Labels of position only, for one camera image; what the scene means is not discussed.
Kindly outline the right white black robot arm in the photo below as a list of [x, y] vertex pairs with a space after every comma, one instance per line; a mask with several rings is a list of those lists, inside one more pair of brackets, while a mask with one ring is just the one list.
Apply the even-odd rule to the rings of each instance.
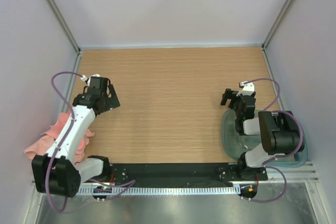
[[303, 130], [292, 112], [255, 108], [254, 90], [226, 89], [220, 104], [228, 105], [221, 123], [226, 154], [237, 163], [223, 168], [223, 175], [236, 181], [267, 180], [266, 165], [303, 152]]

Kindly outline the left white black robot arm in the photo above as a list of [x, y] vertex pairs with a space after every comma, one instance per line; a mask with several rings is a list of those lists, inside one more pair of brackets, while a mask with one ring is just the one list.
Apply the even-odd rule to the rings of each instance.
[[108, 78], [93, 77], [72, 105], [73, 112], [54, 144], [32, 160], [35, 186], [40, 193], [72, 198], [81, 183], [92, 178], [106, 182], [111, 177], [107, 157], [91, 155], [76, 163], [75, 154], [96, 116], [120, 106], [113, 85]]

